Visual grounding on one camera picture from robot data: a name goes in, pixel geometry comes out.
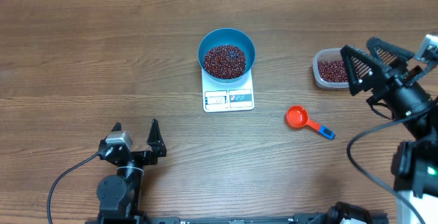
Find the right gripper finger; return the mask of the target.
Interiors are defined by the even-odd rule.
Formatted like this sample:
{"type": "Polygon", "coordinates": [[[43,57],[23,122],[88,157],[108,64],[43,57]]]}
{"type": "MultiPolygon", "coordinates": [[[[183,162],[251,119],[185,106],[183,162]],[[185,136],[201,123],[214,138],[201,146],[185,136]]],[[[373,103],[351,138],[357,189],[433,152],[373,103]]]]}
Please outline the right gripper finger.
{"type": "Polygon", "coordinates": [[[371,37],[367,41],[366,47],[373,58],[390,67],[407,66],[408,61],[415,56],[414,52],[397,47],[377,37],[371,37]]]}
{"type": "Polygon", "coordinates": [[[346,45],[340,50],[348,77],[350,94],[367,92],[385,81],[390,66],[361,49],[346,45]]]}

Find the red scoop blue handle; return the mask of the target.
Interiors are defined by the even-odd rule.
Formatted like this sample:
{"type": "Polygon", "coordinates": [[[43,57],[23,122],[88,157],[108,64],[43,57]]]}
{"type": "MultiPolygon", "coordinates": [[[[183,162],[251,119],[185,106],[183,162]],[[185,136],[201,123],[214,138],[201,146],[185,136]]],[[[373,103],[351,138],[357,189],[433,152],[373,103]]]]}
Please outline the red scoop blue handle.
{"type": "Polygon", "coordinates": [[[285,113],[285,122],[292,128],[309,126],[325,138],[330,140],[335,138],[335,133],[331,129],[311,120],[307,110],[301,105],[293,105],[288,109],[285,113]]]}

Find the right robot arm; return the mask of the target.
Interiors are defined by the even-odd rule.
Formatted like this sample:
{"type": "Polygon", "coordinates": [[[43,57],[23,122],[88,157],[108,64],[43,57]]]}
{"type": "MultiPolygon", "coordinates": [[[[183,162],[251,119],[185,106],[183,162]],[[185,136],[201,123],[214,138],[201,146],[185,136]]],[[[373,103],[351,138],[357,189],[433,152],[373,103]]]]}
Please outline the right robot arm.
{"type": "Polygon", "coordinates": [[[399,223],[437,222],[437,99],[419,80],[437,67],[437,37],[426,35],[413,53],[377,37],[367,41],[367,51],[350,45],[340,53],[351,95],[371,91],[367,103],[391,111],[390,122],[356,135],[347,145],[352,165],[396,198],[399,223]],[[398,145],[391,163],[393,186],[360,166],[351,153],[360,138],[402,124],[414,137],[398,145]]]}

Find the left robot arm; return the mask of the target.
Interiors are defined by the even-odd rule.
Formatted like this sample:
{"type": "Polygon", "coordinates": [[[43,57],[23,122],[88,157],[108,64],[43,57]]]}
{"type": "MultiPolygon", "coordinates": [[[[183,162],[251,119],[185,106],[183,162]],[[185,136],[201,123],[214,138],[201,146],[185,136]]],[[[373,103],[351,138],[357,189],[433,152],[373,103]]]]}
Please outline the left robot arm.
{"type": "Polygon", "coordinates": [[[129,132],[116,123],[99,143],[98,156],[116,166],[116,173],[104,177],[96,190],[100,201],[98,223],[150,223],[145,212],[139,210],[145,166],[156,165],[165,157],[167,148],[153,119],[146,141],[149,150],[132,151],[129,132]]]}

